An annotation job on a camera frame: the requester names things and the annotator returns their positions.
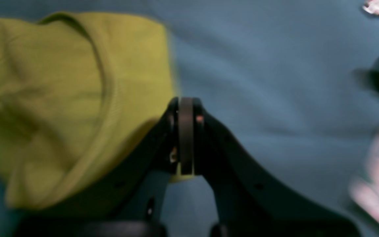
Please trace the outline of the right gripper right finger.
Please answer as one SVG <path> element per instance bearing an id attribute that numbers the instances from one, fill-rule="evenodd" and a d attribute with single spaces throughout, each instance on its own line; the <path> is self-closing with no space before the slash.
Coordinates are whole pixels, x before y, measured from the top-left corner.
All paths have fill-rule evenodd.
<path id="1" fill-rule="evenodd" d="M 212 237 L 359 237 L 356 225 L 263 168 L 200 99 L 193 99 L 194 170 L 215 195 Z"/>

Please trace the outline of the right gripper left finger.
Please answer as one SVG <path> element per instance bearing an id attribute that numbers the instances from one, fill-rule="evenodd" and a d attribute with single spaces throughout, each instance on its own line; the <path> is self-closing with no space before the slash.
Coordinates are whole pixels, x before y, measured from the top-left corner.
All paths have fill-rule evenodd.
<path id="1" fill-rule="evenodd" d="M 159 223 L 164 193 L 181 164 L 193 172 L 193 99 L 174 98 L 130 155 L 96 184 L 46 217 L 23 220 L 15 237 L 167 237 Z"/>

